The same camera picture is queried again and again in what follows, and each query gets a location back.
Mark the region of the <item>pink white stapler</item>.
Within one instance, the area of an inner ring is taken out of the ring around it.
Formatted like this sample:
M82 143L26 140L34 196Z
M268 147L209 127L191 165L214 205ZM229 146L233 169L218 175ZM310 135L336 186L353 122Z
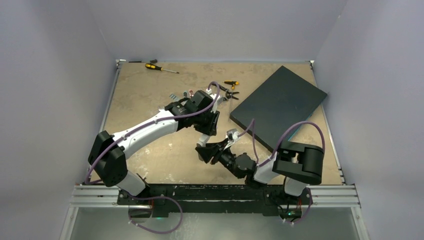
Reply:
M202 134L201 136L200 136L200 138L198 139L198 141L197 141L197 143L196 143L196 146L197 147L205 147L206 146L206 144L208 143L208 141L210 140L210 136L209 135L207 135L207 134Z

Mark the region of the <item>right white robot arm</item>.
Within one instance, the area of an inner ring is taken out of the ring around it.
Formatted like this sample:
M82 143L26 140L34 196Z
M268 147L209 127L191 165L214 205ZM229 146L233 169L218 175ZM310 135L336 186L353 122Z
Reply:
M280 196L288 204L300 198L307 185L320 185L323 175L324 150L316 145L286 141L270 159L257 163L247 153L231 152L235 139L197 145L199 159L206 164L220 163L248 187L259 189L278 176L285 176Z

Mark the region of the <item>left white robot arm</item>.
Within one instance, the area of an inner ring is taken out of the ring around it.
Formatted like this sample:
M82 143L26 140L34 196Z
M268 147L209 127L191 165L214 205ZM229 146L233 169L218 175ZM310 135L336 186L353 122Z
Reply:
M112 134L106 130L99 132L88 156L88 172L95 172L106 187L124 189L136 204L146 203L148 185L128 170L127 159L159 138L184 128L194 127L206 138L216 135L220 115L217 107L221 99L219 94L198 90L192 97L169 103L131 128Z

